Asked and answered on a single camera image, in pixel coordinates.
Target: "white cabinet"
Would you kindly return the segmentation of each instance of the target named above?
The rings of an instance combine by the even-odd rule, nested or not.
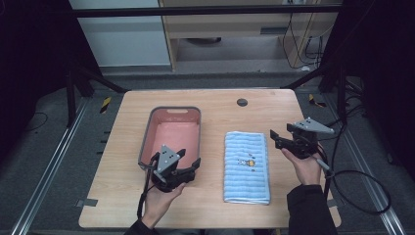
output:
[[[69,0],[74,9],[158,7],[157,0]],[[79,18],[102,70],[170,66],[161,17]]]

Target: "aluminum rail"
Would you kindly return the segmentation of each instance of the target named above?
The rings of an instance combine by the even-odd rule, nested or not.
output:
[[[61,139],[51,161],[49,162],[48,166],[45,169],[45,172],[42,175],[39,183],[37,184],[36,189],[34,190],[33,194],[27,205],[24,208],[21,216],[19,217],[18,221],[14,225],[12,229],[12,235],[24,235],[27,233],[31,223],[34,220],[34,217],[37,214],[37,211],[40,208],[40,205],[43,202],[43,199],[46,196],[46,193],[49,190],[50,185],[58,171],[59,166],[61,165],[62,159],[67,152],[69,144],[79,127],[80,121],[85,114],[86,107],[88,105],[89,99],[82,99],[79,108],[78,108],[78,116],[74,120],[73,125],[64,133],[64,136]]]

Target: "black sleeve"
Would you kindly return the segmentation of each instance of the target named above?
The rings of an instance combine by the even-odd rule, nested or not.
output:
[[[159,234],[155,229],[148,228],[141,220],[137,220],[131,225],[124,235],[156,235]]]
[[[320,185],[301,185],[287,195],[290,235],[338,234]]]

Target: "person's arm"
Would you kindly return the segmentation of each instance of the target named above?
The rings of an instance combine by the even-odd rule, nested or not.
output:
[[[320,186],[321,167],[316,161],[320,156],[301,160],[287,149],[282,153],[293,163],[301,183],[287,195],[290,235],[338,234]]]
[[[157,234],[156,230],[154,230],[154,227],[167,212],[173,200],[182,193],[185,185],[185,183],[180,184],[170,193],[164,193],[156,187],[153,187],[147,193],[145,205],[146,207],[143,217],[141,220],[137,220],[134,224],[132,224],[131,227],[124,233],[124,235]]]

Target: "human hand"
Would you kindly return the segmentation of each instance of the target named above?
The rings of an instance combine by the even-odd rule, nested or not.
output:
[[[147,193],[146,207],[141,221],[148,228],[153,229],[167,212],[173,200],[182,193],[185,185],[182,183],[169,193],[164,193],[156,187],[150,189]]]
[[[281,152],[293,164],[302,185],[320,184],[321,166],[317,162],[317,159],[321,159],[319,154],[301,160],[288,149],[283,148]]]

